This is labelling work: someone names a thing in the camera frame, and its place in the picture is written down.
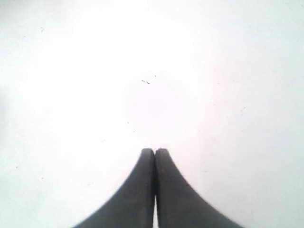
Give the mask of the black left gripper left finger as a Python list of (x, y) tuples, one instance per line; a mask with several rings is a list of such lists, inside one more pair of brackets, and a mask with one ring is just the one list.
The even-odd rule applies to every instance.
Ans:
[(142, 149), (119, 190), (77, 228), (152, 228), (155, 206), (155, 155)]

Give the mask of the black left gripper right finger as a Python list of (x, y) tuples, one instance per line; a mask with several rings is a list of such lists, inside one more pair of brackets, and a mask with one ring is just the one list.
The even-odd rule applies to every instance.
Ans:
[(155, 153), (156, 203), (160, 228), (240, 228), (208, 204), (185, 180), (169, 151)]

